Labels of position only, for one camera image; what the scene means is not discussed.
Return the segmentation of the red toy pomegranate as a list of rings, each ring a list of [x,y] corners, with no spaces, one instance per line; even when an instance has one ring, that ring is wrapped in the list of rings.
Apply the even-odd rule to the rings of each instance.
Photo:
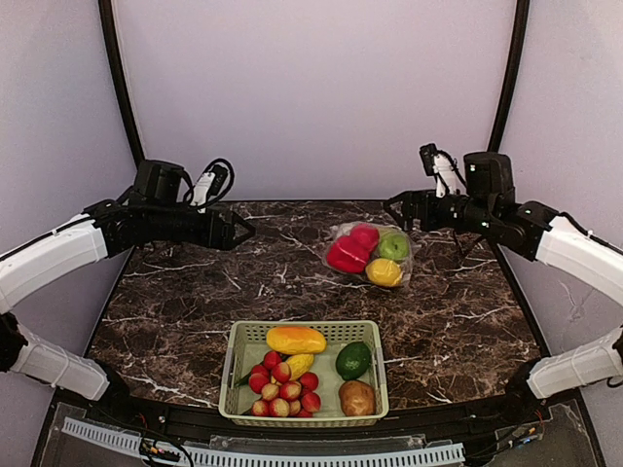
[[[380,241],[379,230],[367,224],[356,225],[351,229],[349,236],[369,252],[374,251]]]

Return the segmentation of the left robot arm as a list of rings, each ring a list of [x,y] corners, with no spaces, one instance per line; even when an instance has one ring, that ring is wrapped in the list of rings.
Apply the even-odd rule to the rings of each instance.
[[[1,370],[59,387],[86,400],[123,398],[128,387],[109,366],[76,355],[29,331],[13,310],[66,274],[153,241],[230,251],[255,228],[215,204],[234,183],[232,165],[210,162],[197,181],[183,166],[139,164],[133,184],[116,199],[93,204],[59,227],[1,256]]]

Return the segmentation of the yellow toy lemon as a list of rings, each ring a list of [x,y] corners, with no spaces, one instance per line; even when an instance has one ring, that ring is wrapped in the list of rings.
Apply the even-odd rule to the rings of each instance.
[[[365,272],[372,283],[382,287],[395,287],[402,280],[402,269],[390,259],[378,258],[372,261]]]

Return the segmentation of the clear dotted zip top bag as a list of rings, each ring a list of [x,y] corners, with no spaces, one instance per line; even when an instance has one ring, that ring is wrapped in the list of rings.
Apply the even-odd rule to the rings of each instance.
[[[331,228],[322,260],[335,272],[391,289],[409,283],[414,250],[413,241],[398,228],[350,222]]]

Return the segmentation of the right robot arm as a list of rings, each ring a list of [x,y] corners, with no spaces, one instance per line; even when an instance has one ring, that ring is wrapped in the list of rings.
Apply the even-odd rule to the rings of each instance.
[[[434,144],[421,147],[420,156],[435,188],[405,191],[383,204],[402,230],[418,224],[424,232],[452,229],[478,234],[528,261],[562,270],[617,303],[622,301],[621,249],[582,228],[566,212],[534,200],[517,202],[508,156],[470,153],[463,158],[463,171]],[[524,364],[505,392],[527,404],[602,380],[611,387],[622,383],[621,328],[558,356]]]

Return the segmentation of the red toy bell pepper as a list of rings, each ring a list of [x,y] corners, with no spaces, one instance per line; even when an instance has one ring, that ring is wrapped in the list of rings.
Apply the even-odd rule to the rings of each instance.
[[[368,264],[371,252],[363,248],[350,236],[340,236],[331,245],[326,263],[329,267],[345,273],[362,273]]]

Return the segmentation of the green toy apple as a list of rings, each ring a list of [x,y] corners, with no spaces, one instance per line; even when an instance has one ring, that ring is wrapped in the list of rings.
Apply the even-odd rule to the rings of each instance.
[[[379,256],[395,262],[405,260],[410,254],[410,243],[402,233],[387,233],[378,245]]]

